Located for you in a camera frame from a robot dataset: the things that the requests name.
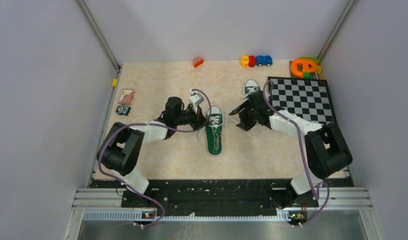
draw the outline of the yellow block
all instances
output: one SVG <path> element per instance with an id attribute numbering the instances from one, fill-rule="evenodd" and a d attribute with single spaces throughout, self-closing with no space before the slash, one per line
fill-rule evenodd
<path id="1" fill-rule="evenodd" d="M 244 68 L 248 67 L 248 63 L 250 62 L 250 58 L 248 56 L 242 56 L 241 57 L 241 66 Z"/>

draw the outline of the beige table surface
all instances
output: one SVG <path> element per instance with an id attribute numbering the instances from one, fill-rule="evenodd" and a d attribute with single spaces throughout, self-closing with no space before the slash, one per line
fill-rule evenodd
<path id="1" fill-rule="evenodd" d="M 167 98 L 172 96 L 182 98 L 187 105 L 192 88 L 204 91 L 228 121 L 231 118 L 228 113 L 243 102 L 246 80 L 254 79 L 263 87 L 267 77 L 289 77 L 289 61 L 274 60 L 273 66 L 254 68 L 243 68 L 238 60 L 205 61 L 198 68 L 193 68 L 190 61 L 125 63 L 107 131 L 115 122 L 143 123 L 156 119 L 165 109 Z M 128 116 L 115 113 L 123 89 L 135 90 Z M 208 110 L 206 101 L 200 106 L 204 112 Z M 239 121 L 238 115 L 232 118 Z M 260 125 L 249 132 L 251 137 L 233 121 L 223 125 L 223 152 L 218 157 L 207 153 L 205 132 L 200 136 L 201 144 L 197 133 L 177 132 L 168 140 L 143 144 L 136 166 L 147 179 L 293 178 L 303 170 L 295 138 Z M 343 178 L 344 172 L 337 172 L 333 177 Z M 99 171 L 94 178 L 108 179 Z"/>

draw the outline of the blue toy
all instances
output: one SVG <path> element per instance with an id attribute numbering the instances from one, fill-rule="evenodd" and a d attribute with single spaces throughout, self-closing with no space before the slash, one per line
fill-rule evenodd
<path id="1" fill-rule="evenodd" d="M 256 56 L 255 57 L 255 65 L 261 67 L 263 65 L 266 65 L 270 67 L 273 64 L 272 58 L 267 55 L 267 56 Z"/>
<path id="2" fill-rule="evenodd" d="M 117 106 L 117 108 L 115 109 L 115 112 L 116 112 L 118 115 L 125 115 L 125 116 L 127 116 L 130 111 L 131 111 L 131 107 L 130 107 L 130 106 L 126 106 L 126 105 Z"/>

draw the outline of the green shoe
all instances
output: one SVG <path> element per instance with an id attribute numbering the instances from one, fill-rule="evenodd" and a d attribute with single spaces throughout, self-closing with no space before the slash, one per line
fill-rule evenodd
<path id="1" fill-rule="evenodd" d="M 212 106 L 209 124 L 205 126 L 205 135 L 207 136 L 207 151 L 213 157 L 222 153 L 222 124 L 222 110 L 218 106 Z"/>
<path id="2" fill-rule="evenodd" d="M 250 93 L 253 93 L 257 90 L 260 90 L 260 86 L 259 84 L 256 82 L 256 80 L 254 79 L 248 79 L 245 84 L 244 84 L 244 88 L 243 88 L 243 94 L 244 94 L 244 99 L 247 98 L 247 96 Z"/>

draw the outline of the chessboard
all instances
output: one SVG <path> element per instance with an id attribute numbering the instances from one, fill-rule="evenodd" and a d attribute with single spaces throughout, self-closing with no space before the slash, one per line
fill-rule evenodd
<path id="1" fill-rule="evenodd" d="M 268 77 L 273 106 L 283 107 L 304 120 L 335 123 L 334 107 L 326 80 Z"/>

